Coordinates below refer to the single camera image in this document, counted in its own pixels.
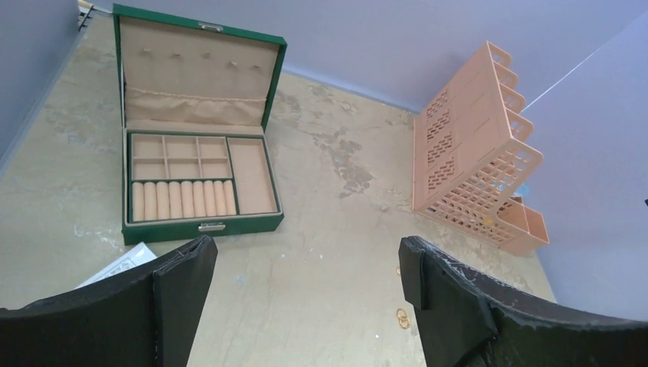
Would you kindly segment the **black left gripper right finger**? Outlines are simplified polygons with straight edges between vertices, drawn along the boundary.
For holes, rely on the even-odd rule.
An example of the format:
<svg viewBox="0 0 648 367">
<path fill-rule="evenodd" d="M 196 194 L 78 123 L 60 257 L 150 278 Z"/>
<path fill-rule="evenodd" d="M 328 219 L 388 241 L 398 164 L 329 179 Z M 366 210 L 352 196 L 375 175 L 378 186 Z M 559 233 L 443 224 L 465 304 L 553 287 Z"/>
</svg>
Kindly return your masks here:
<svg viewBox="0 0 648 367">
<path fill-rule="evenodd" d="M 428 366 L 645 366 L 647 325 L 564 307 L 418 236 L 398 250 Z"/>
</svg>

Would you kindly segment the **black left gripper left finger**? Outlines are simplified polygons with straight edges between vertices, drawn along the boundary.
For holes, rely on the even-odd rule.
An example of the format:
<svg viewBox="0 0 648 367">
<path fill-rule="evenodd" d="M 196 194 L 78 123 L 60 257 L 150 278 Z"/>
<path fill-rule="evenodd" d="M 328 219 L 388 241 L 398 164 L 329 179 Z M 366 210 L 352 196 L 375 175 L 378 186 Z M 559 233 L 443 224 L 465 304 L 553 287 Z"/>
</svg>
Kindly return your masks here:
<svg viewBox="0 0 648 367">
<path fill-rule="evenodd" d="M 200 236 L 159 258 L 1 311 L 3 366 L 185 366 L 218 249 Z"/>
</svg>

